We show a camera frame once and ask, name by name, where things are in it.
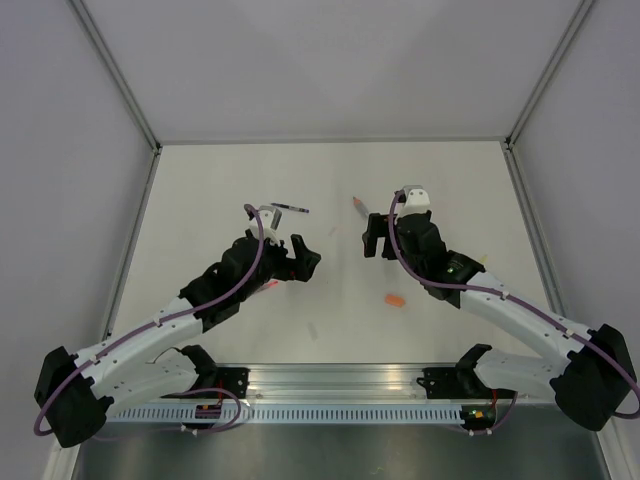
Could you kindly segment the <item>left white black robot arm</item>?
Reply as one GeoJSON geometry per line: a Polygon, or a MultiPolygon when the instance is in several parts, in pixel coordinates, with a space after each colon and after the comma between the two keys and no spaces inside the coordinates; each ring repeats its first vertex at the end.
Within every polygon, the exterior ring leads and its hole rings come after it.
{"type": "Polygon", "coordinates": [[[291,243],[286,248],[247,232],[154,318],[75,353],[63,346],[50,351],[34,392],[40,408],[35,435],[52,435],[69,448],[130,407],[188,391],[197,398],[211,395],[217,366],[203,348],[180,349],[176,362],[160,362],[159,356],[237,314],[269,281],[309,281],[321,256],[298,234],[291,243]]]}

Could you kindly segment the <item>orange clear pen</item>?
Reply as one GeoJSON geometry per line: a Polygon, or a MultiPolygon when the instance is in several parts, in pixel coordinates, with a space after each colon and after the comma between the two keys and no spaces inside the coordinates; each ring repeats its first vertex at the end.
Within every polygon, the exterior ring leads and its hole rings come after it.
{"type": "Polygon", "coordinates": [[[369,211],[368,211],[367,207],[364,205],[364,203],[358,197],[353,196],[352,200],[353,200],[353,205],[354,205],[354,208],[356,209],[356,211],[359,213],[359,215],[364,220],[367,220],[368,217],[369,217],[369,211]]]}

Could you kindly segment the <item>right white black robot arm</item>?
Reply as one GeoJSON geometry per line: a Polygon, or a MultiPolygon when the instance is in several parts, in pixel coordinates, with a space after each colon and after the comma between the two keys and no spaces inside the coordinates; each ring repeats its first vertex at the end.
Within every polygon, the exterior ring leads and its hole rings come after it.
{"type": "Polygon", "coordinates": [[[383,258],[399,261],[431,297],[484,318],[534,351],[527,357],[475,345],[455,366],[455,382],[464,395],[479,398],[492,390],[528,394],[554,402],[590,431],[625,416],[619,408],[639,385],[617,329],[587,327],[508,292],[481,263],[446,247],[430,212],[373,213],[362,240],[365,257],[374,257],[382,242],[383,258]]]}

